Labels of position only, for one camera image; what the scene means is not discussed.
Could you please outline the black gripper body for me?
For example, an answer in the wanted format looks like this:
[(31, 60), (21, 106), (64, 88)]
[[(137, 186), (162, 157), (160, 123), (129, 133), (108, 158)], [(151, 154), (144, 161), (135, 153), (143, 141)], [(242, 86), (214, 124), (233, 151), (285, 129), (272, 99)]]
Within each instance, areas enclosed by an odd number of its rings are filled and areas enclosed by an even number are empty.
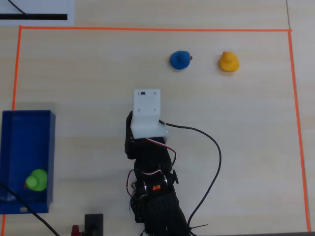
[(130, 160), (170, 161), (166, 147), (145, 138), (135, 139), (131, 131), (132, 111), (126, 118), (125, 153)]

